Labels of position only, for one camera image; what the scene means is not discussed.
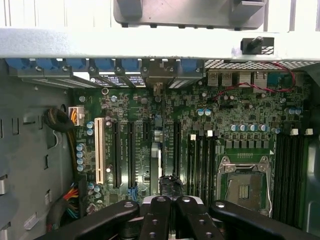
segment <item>capacitor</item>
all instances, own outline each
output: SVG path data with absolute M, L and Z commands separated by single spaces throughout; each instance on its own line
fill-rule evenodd
M 82 151 L 83 149 L 85 148 L 85 145 L 83 144 L 83 143 L 79 143 L 76 147 L 75 147 L 75 149 L 77 150 L 77 151 Z
M 101 194 L 100 194 L 100 193 L 96 193 L 96 194 L 94 195 L 94 197 L 95 197 L 96 199 L 99 199 L 99 198 L 101 198 Z
M 210 110 L 210 109 L 204 110 L 204 114 L 205 114 L 206 116 L 210 116 L 210 115 L 211 115 L 211 110 Z
M 83 158 L 78 158 L 78 159 L 76 160 L 76 164 L 78 164 L 78 165 L 84 164 Z
M 93 121 L 89 121 L 89 122 L 86 123 L 86 127 L 88 129 L 92 129 L 94 127 L 94 125 L 95 125 L 95 123 Z
M 95 191 L 96 193 L 100 192 L 99 185 L 95 185 L 93 191 Z
M 84 151 L 77 151 L 77 152 L 76 152 L 76 157 L 77 157 L 78 159 L 83 158 L 84 155 L 85 155 L 85 152 L 84 152 Z
M 84 165 L 78 165 L 76 167 L 76 169 L 77 169 L 78 172 L 82 172 L 85 169 L 85 167 L 84 167 Z
M 118 101 L 118 97 L 115 95 L 111 96 L 111 102 L 115 103 L 116 101 Z
M 290 108 L 286 108 L 284 111 L 285 113 L 292 115 L 292 114 L 295 114 L 296 109 L 294 107 L 290 107 Z
M 271 132 L 274 133 L 274 134 L 279 134 L 279 133 L 281 133 L 281 129 L 280 129 L 280 128 L 277 128 L 277 127 L 273 127 L 273 128 L 271 129 Z
M 86 134 L 87 134 L 88 136 L 92 136 L 92 135 L 94 134 L 94 131 L 93 131 L 92 129 L 88 129 L 88 130 L 86 131 Z
M 300 115 L 302 113 L 301 108 L 296 108 L 294 113 L 297 114 L 297 115 Z
M 230 128 L 230 130 L 233 131 L 233 132 L 237 130 L 237 126 L 234 125 L 234 124 L 231 124 L 231 125 L 229 126 L 229 128 Z
M 284 104 L 287 101 L 287 99 L 285 97 L 280 98 L 280 103 Z
M 258 129 L 259 129 L 260 131 L 265 132 L 265 131 L 267 130 L 267 126 L 264 125 L 264 124 L 259 124 Z
M 203 109 L 198 109 L 197 112 L 199 116 L 203 116 L 205 114 L 205 111 Z
M 240 131 L 245 131 L 245 130 L 246 130 L 246 126 L 243 125 L 243 124 L 240 124 L 240 125 L 238 126 L 238 129 L 239 129 Z
M 110 173 L 111 172 L 111 170 L 112 170 L 112 165 L 110 164 L 110 165 L 108 165 L 107 167 L 106 167 L 106 169 L 105 169 L 105 171 L 107 172 L 107 173 Z
M 244 105 L 244 109 L 246 109 L 246 110 L 250 110 L 250 109 L 252 109 L 254 106 L 252 105 L 252 104 L 246 104 L 246 105 Z
M 256 126 L 254 124 L 249 124 L 248 125 L 248 129 L 252 132 L 254 132 L 256 130 Z
M 265 93 L 260 93 L 256 96 L 257 99 L 264 99 L 267 95 Z

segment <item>gray metal panel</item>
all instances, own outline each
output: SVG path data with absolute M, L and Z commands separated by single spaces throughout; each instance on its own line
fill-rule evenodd
M 46 231 L 46 214 L 52 204 L 45 202 L 47 191 L 51 191 L 54 202 L 72 181 L 66 136 L 56 133 L 57 145 L 48 149 L 48 132 L 41 120 L 49 107 L 68 107 L 68 96 L 63 89 L 40 85 L 35 88 L 16 77 L 7 77 L 4 69 L 0 67 L 0 177 L 7 175 L 9 188 L 0 196 L 0 229 L 10 222 L 13 239 L 34 239 Z M 13 135 L 17 122 L 19 134 Z M 44 169 L 46 155 L 48 168 Z M 24 223 L 34 213 L 40 221 L 27 231 Z
M 274 38 L 274 54 L 242 55 L 241 40 L 257 36 Z M 320 55 L 314 48 L 320 42 L 320 32 L 304 34 L 303 38 L 308 39 L 308 44 L 297 47 L 302 43 L 301 37 L 299 32 L 256 33 L 219 29 L 0 28 L 0 58 L 109 57 L 320 61 Z M 170 39 L 170 44 L 164 44 L 164 39 Z
M 257 29 L 263 24 L 264 7 L 245 21 L 230 21 L 231 2 L 231 0 L 144 0 L 142 17 L 137 18 L 123 16 L 118 2 L 115 1 L 113 14 L 118 23 L 137 25 Z

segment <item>black mounting arm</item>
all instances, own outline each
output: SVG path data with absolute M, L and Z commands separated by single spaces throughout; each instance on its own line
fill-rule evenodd
M 276 240 L 319 240 L 310 233 L 301 231 L 256 211 L 251 211 L 234 203 L 219 200 L 209 208 L 210 215 L 224 223 L 249 232 L 251 236 Z

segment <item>motherboard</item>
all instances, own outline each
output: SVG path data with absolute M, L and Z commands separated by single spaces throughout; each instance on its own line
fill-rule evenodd
M 286 76 L 269 73 L 270 89 Z M 202 79 L 182 89 L 76 89 L 78 173 L 88 214 L 120 200 L 161 194 L 159 178 L 178 177 L 184 195 L 209 206 L 227 200 L 272 216 L 279 136 L 308 134 L 307 77 L 290 92 L 256 91 Z

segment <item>green circuit board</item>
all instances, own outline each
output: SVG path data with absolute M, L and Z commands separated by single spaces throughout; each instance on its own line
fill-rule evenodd
M 107 95 L 101 89 L 76 89 L 74 103 L 85 111 L 84 126 L 76 127 L 77 144 L 85 145 L 85 168 L 79 174 L 86 175 L 88 184 L 96 180 L 95 138 L 86 127 L 95 118 L 111 121 L 105 127 L 105 165 L 115 167 L 116 161 L 119 170 L 106 173 L 98 195 L 88 191 L 88 204 L 101 209 L 132 199 L 128 189 L 133 187 L 134 200 L 142 203 L 144 197 L 159 194 L 161 175 L 175 174 L 185 195 L 201 197 L 207 205 L 225 199 L 268 215 L 277 154 L 275 130 L 302 122 L 308 81 L 291 92 L 262 96 L 252 88 L 238 87 L 215 99 L 223 89 L 195 83 L 165 89 L 157 101 L 145 88 L 109 89 Z M 302 113 L 290 113 L 293 108 Z M 160 163 L 151 154 L 155 131 L 162 136 Z

